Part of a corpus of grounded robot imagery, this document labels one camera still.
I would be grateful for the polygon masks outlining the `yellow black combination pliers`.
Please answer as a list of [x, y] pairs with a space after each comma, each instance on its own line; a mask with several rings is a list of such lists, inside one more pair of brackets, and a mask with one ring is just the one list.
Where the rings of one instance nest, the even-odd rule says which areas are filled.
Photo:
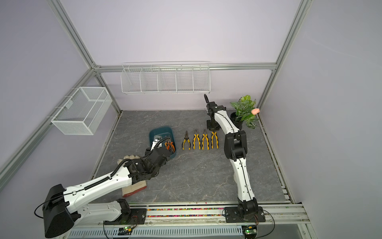
[[202, 150], [209, 150], [210, 149], [210, 142], [209, 142], [209, 134], [206, 129], [203, 130], [203, 137], [202, 137]]

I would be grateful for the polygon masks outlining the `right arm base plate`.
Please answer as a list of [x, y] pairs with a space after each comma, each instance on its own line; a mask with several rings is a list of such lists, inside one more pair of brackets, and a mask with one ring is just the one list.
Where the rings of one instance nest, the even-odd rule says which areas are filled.
[[227, 223], [263, 223], [266, 221], [265, 213], [262, 207], [257, 211], [241, 211], [238, 207], [225, 207], [222, 211]]

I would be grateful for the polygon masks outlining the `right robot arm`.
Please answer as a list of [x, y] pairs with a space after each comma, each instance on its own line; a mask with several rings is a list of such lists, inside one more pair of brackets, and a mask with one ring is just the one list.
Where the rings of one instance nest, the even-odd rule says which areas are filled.
[[259, 206], [250, 184], [247, 171], [246, 154], [248, 152], [246, 132], [240, 130], [230, 119], [226, 107], [217, 105], [205, 97], [210, 131], [222, 129], [224, 132], [224, 154], [230, 160], [237, 184], [238, 213], [244, 220], [250, 220], [259, 212]]

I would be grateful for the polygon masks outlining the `large yellow combination pliers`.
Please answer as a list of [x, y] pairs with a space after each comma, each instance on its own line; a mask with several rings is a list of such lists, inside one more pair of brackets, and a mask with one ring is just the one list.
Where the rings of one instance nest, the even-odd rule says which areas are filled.
[[194, 131], [193, 149], [201, 150], [201, 139], [200, 139], [199, 131], [197, 129], [195, 129]]

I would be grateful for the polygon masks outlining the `orange needle nose pliers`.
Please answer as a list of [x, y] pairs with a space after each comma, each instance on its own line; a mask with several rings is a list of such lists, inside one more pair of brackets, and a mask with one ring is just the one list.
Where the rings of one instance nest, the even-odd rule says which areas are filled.
[[166, 147], [166, 149], [169, 150], [171, 153], [175, 153], [175, 151], [176, 151], [174, 142], [171, 141], [170, 138], [167, 138], [167, 139], [166, 139], [166, 141], [165, 141], [165, 147]]

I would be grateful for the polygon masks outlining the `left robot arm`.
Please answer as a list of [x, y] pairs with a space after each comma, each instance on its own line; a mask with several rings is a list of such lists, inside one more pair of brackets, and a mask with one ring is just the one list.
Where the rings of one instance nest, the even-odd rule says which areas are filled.
[[142, 158], [123, 159], [114, 171], [94, 180], [67, 188], [62, 184], [53, 186], [41, 205], [45, 237], [58, 237], [84, 222], [137, 225], [141, 217], [133, 214], [124, 199], [95, 204], [94, 209], [89, 203], [117, 189], [156, 177], [172, 154], [165, 147], [154, 147]]

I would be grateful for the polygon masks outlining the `teal plastic storage box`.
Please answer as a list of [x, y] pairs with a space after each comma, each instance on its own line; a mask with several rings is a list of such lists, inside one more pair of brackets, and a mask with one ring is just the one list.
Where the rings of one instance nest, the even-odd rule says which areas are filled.
[[[163, 126], [163, 127], [155, 128], [149, 132], [149, 150], [151, 150], [158, 143], [158, 141], [160, 141], [166, 137], [169, 137], [171, 139], [171, 141], [174, 142], [175, 149], [177, 151], [173, 131], [169, 126]], [[162, 142], [161, 145], [159, 145], [159, 147], [165, 147], [165, 141]], [[176, 151], [175, 151], [175, 153], [171, 153], [170, 159], [175, 158]]]

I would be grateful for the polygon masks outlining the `yellow needle nose pliers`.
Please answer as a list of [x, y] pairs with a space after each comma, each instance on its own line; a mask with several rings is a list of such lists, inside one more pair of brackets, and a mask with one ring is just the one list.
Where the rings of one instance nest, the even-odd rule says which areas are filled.
[[182, 143], [182, 150], [185, 149], [191, 150], [191, 141], [187, 130], [185, 131], [184, 140]]

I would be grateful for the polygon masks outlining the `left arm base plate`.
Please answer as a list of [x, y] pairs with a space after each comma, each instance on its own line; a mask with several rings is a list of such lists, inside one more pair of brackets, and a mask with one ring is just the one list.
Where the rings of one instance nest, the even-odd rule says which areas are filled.
[[130, 209], [129, 213], [122, 213], [114, 221], [105, 221], [105, 225], [143, 225], [145, 223], [147, 209]]

